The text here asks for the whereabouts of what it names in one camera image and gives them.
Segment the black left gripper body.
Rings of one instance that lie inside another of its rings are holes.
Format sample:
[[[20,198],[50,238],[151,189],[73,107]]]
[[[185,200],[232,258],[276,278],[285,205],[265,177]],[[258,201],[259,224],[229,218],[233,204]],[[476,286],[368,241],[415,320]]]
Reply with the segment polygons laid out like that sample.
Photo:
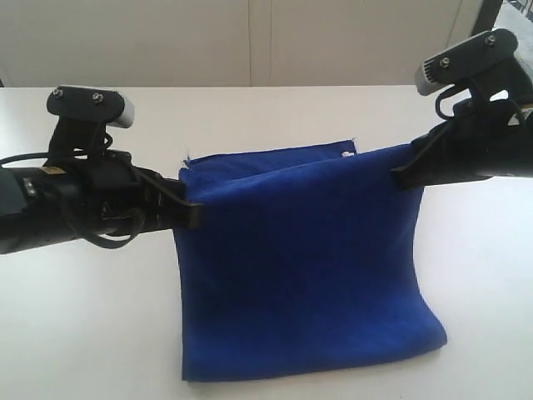
[[[127,152],[69,157],[24,170],[24,243],[126,246],[144,230],[143,187]]]

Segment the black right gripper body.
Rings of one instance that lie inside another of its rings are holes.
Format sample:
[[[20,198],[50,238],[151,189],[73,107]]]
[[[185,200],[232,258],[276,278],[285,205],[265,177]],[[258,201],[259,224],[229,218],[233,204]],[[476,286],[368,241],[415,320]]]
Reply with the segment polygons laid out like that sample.
[[[532,101],[510,99],[465,113],[433,129],[433,183],[532,176]]]

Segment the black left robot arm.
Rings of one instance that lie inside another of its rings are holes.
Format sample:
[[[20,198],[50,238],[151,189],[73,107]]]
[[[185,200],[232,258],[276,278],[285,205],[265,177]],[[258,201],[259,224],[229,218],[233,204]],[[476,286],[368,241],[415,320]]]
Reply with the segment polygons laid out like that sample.
[[[119,249],[141,233],[191,229],[202,205],[129,152],[35,152],[1,161],[1,252],[85,240]]]

